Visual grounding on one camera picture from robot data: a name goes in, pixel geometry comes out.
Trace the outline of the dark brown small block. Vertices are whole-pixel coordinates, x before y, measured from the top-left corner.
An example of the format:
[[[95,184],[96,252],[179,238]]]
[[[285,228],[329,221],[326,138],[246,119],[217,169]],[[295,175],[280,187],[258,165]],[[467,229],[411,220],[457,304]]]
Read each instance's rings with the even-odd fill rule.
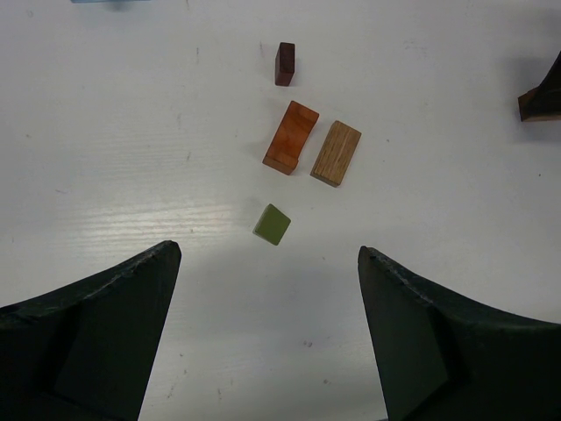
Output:
[[[281,42],[275,57],[274,83],[287,87],[295,74],[295,44]]]

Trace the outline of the light oak rectangular block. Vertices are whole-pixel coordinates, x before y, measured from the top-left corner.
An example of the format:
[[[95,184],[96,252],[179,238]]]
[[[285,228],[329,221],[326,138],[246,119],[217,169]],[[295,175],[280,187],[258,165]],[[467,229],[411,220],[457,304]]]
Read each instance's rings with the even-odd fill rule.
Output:
[[[346,174],[361,132],[336,120],[330,127],[310,175],[331,187],[338,187]]]

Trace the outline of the blue wooden drawer box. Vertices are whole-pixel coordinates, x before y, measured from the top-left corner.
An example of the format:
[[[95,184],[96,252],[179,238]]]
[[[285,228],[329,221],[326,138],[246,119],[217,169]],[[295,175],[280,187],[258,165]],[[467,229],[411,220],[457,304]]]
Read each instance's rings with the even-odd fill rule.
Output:
[[[71,0],[72,4],[106,4],[109,8],[120,10],[129,4],[147,2],[148,0]]]

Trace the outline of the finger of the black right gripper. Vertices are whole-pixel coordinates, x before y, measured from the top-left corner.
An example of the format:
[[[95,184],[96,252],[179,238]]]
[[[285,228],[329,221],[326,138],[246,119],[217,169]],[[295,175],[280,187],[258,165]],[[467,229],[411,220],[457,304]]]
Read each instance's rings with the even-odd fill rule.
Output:
[[[543,81],[536,87],[536,96],[530,102],[531,111],[560,112],[560,61],[559,54]]]

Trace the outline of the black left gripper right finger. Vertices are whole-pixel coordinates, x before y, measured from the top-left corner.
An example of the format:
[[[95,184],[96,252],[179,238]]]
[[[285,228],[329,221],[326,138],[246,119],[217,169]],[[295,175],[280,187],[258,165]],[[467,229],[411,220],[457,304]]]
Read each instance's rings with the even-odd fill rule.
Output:
[[[358,270],[389,419],[559,419],[558,324],[474,301],[372,247]]]

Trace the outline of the walnut base block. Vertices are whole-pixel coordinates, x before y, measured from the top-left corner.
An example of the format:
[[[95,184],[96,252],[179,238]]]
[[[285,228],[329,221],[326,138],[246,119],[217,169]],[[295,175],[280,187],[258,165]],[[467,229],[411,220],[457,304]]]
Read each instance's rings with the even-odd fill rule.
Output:
[[[543,113],[537,111],[531,111],[529,108],[530,102],[536,96],[538,88],[533,88],[527,93],[518,97],[518,107],[520,120],[522,122],[542,122],[542,121],[555,121],[560,119],[560,112],[554,113]]]

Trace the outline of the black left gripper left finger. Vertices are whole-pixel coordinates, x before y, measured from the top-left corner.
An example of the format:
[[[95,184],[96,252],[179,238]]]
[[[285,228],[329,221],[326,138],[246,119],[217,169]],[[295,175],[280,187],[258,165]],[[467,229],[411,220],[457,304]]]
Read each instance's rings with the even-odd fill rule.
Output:
[[[181,265],[160,242],[1,309],[3,420],[136,420]]]

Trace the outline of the orange arch wood block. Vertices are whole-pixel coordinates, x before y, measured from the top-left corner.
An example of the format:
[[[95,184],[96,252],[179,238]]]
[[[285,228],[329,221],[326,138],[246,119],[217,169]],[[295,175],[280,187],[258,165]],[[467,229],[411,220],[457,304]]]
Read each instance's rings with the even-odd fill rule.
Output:
[[[291,101],[262,163],[284,175],[291,175],[318,119],[317,112]]]

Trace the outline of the green triangular wood block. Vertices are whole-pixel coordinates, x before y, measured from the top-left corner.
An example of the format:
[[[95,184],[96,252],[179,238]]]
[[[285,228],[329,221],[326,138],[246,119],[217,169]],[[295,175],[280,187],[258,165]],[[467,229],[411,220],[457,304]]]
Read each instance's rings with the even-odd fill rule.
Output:
[[[291,224],[291,219],[273,204],[268,204],[263,210],[253,234],[264,241],[278,246]]]

